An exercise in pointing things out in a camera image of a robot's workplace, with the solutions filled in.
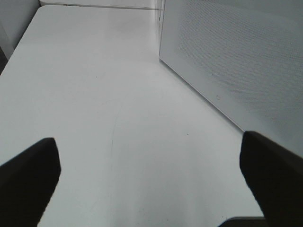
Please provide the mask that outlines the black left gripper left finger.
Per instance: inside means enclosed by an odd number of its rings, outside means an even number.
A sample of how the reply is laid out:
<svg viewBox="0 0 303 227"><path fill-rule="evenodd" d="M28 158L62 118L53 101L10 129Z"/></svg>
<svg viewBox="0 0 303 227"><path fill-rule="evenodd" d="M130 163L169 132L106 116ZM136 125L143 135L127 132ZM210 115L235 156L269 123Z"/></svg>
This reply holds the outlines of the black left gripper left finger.
<svg viewBox="0 0 303 227"><path fill-rule="evenodd" d="M44 138L0 167L0 225L36 227L61 174L54 138Z"/></svg>

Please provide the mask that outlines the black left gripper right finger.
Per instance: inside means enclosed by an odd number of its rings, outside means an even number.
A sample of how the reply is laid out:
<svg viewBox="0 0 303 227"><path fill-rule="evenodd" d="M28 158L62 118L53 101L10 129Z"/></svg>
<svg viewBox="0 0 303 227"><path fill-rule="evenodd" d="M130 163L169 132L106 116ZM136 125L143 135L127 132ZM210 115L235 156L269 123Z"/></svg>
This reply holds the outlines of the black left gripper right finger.
<svg viewBox="0 0 303 227"><path fill-rule="evenodd" d="M270 227L303 225L303 159L255 132L243 134L240 169Z"/></svg>

